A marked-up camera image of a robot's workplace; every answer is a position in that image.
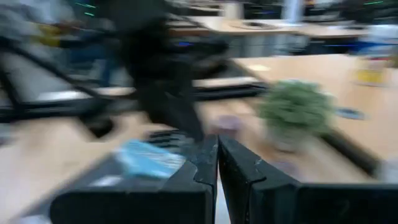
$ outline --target green plant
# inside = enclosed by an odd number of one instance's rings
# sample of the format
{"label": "green plant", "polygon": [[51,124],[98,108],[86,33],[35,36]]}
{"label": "green plant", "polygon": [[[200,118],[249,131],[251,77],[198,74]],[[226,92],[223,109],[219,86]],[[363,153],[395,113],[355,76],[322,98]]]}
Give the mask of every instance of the green plant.
{"label": "green plant", "polygon": [[264,96],[259,109],[259,116],[270,127],[320,134],[328,129],[333,107],[331,97],[322,93],[316,83],[283,80]]}

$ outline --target white pot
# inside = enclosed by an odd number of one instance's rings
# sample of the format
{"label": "white pot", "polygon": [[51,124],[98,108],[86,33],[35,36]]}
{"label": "white pot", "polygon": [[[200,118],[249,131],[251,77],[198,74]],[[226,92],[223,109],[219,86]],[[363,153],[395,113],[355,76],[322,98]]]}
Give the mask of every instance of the white pot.
{"label": "white pot", "polygon": [[288,129],[281,131],[279,128],[267,127],[267,142],[277,150],[283,152],[297,152],[307,147],[309,133],[300,129]]}

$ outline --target potted plant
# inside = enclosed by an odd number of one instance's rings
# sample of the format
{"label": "potted plant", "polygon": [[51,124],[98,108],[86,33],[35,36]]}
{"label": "potted plant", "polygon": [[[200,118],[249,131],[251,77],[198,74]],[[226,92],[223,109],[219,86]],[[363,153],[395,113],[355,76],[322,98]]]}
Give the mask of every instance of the potted plant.
{"label": "potted plant", "polygon": [[267,140],[281,151],[298,151],[308,137],[328,129],[331,97],[316,83],[282,80],[263,99],[259,116],[267,127]]}

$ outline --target desk surface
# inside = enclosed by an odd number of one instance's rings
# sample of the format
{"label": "desk surface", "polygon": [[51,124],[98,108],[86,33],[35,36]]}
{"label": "desk surface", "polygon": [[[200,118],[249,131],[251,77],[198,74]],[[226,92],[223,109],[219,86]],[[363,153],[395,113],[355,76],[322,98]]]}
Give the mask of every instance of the desk surface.
{"label": "desk surface", "polygon": [[397,70],[386,72],[389,86],[383,88],[355,84],[357,58],[345,55],[238,58],[234,61],[267,82],[299,78],[321,84],[335,97],[337,106],[359,110],[366,117],[353,120],[336,116],[333,125],[341,134],[382,161],[398,158]]}
{"label": "desk surface", "polygon": [[277,26],[278,29],[262,30],[262,29],[244,29],[240,24],[247,20],[227,20],[221,16],[195,16],[194,20],[203,23],[212,31],[232,35],[255,35],[255,34],[301,34],[314,38],[344,38],[359,37],[366,35],[366,30],[348,30],[340,29],[337,26],[321,26],[316,24],[304,23],[301,26],[287,26],[281,19],[259,19],[253,20]]}
{"label": "desk surface", "polygon": [[[209,80],[203,85],[229,85],[237,82]],[[120,94],[126,89],[106,90]],[[314,139],[301,154],[283,154],[264,144],[265,130],[256,117],[256,99],[198,103],[206,130],[219,115],[235,114],[245,123],[239,140],[267,161],[285,160],[298,169],[298,179],[305,182],[371,182],[366,174],[325,143]],[[41,119],[19,124],[16,141],[0,149],[0,223],[17,217],[45,196],[65,185],[96,161],[104,158],[129,139],[142,139],[148,131],[168,127],[149,124],[142,113],[118,116],[122,124],[115,133],[100,141],[73,119]]]}

